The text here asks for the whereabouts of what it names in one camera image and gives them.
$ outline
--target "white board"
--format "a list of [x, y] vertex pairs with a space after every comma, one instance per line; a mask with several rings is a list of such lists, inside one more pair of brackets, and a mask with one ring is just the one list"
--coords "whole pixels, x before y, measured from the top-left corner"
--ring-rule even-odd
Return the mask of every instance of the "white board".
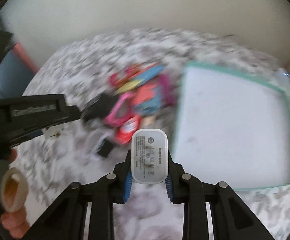
[[279, 91], [192, 66], [183, 86], [172, 156], [185, 172], [235, 189], [290, 183], [290, 119]]

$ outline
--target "purple object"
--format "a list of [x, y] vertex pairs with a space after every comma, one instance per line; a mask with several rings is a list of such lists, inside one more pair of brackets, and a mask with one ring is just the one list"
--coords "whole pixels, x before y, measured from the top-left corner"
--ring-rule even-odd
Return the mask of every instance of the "purple object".
[[160, 74], [158, 76], [161, 87], [161, 94], [166, 106], [173, 106], [176, 103], [175, 96], [171, 93], [172, 87], [169, 82], [167, 74]]

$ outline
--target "blue ribbed rubber pad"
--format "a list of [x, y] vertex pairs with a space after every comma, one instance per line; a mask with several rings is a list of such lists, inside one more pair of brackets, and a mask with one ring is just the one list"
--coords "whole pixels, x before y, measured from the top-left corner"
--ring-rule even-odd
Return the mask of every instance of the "blue ribbed rubber pad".
[[173, 181], [171, 180], [170, 173], [168, 173], [167, 178], [165, 179], [167, 196], [169, 197], [170, 201], [173, 202], [174, 193], [173, 193]]
[[124, 196], [123, 200], [126, 203], [129, 196], [131, 195], [131, 189], [132, 189], [132, 183], [133, 183], [133, 176], [131, 171], [127, 174], [125, 186], [124, 186]]

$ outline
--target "gray and white fabric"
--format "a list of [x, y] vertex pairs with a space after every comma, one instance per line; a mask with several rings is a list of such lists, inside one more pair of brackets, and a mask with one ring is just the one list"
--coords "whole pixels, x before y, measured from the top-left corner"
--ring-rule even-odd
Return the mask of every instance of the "gray and white fabric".
[[[137, 29], [98, 35], [60, 48], [39, 70], [24, 95], [65, 94], [68, 105], [83, 109], [97, 94], [110, 89], [111, 74], [132, 63], [152, 62], [166, 65], [164, 71], [177, 93], [188, 60], [233, 68], [276, 85], [273, 73], [281, 67], [275, 58], [239, 46], [229, 38], [183, 30]], [[175, 112], [176, 107], [162, 108], [155, 124], [170, 141]], [[28, 178], [38, 201], [50, 205], [71, 182], [95, 182], [124, 161], [128, 146], [114, 148], [107, 159], [93, 154], [98, 143], [94, 133], [102, 130], [108, 132], [99, 122], [83, 126], [78, 120], [65, 124], [64, 133], [57, 139], [40, 136], [18, 147], [14, 166]], [[286, 239], [290, 233], [290, 186], [239, 195], [275, 239]], [[116, 239], [181, 239], [183, 211], [182, 205], [169, 203], [164, 183], [134, 183], [128, 203], [114, 207]]]

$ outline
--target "green border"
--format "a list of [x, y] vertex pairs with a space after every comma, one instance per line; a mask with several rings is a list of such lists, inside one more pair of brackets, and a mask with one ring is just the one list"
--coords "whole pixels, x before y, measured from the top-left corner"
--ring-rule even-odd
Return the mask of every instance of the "green border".
[[[272, 90], [275, 90], [277, 92], [279, 92], [282, 96], [282, 99], [283, 99], [283, 102], [284, 102], [284, 105], [285, 105], [285, 108], [286, 108], [286, 111], [287, 111], [287, 114], [288, 114], [288, 119], [289, 119], [289, 124], [290, 124], [290, 103], [288, 101], [288, 98], [285, 94], [285, 92], [283, 90], [281, 90], [279, 87], [277, 86], [274, 86], [272, 84], [270, 84], [269, 82], [267, 82], [266, 80], [263, 80], [261, 78], [258, 78], [258, 77], [253, 77], [247, 73], [243, 73], [243, 72], [240, 72], [238, 70], [233, 70], [233, 69], [229, 69], [229, 68], [226, 68], [226, 67], [221, 67], [221, 66], [215, 66], [215, 65], [211, 65], [211, 64], [206, 64], [206, 63], [202, 63], [202, 62], [196, 62], [194, 60], [192, 61], [189, 61], [186, 66], [185, 66], [185, 71], [184, 71], [184, 76], [182, 78], [182, 82], [181, 82], [181, 94], [180, 94], [180, 97], [178, 99], [178, 102], [177, 102], [177, 105], [178, 105], [178, 108], [177, 108], [177, 113], [176, 113], [176, 127], [175, 127], [175, 135], [173, 137], [173, 145], [172, 145], [172, 150], [174, 150], [176, 148], [176, 142], [178, 141], [178, 131], [179, 131], [179, 126], [180, 126], [180, 123], [179, 123], [179, 117], [181, 116], [181, 112], [182, 112], [182, 106], [184, 105], [183, 104], [183, 95], [184, 95], [184, 92], [185, 92], [185, 86], [184, 86], [184, 80], [185, 80], [185, 75], [187, 73], [187, 70], [189, 67], [196, 67], [196, 68], [202, 68], [202, 69], [208, 69], [208, 70], [214, 70], [216, 72], [221, 72], [221, 73], [226, 73], [228, 75], [231, 75], [231, 76], [236, 76], [236, 77], [240, 77], [240, 78], [244, 78], [244, 79], [247, 79], [249, 81], [252, 81], [252, 82], [256, 82], [258, 84], [261, 84], [265, 87], [268, 87]], [[287, 184], [283, 184], [283, 185], [277, 185], [277, 186], [272, 186], [272, 187], [259, 187], [259, 188], [234, 188], [234, 190], [236, 191], [247, 191], [247, 190], [260, 190], [260, 189], [271, 189], [271, 188], [277, 188], [277, 187], [282, 187], [282, 186], [288, 186], [290, 185], [290, 183], [287, 183]]]

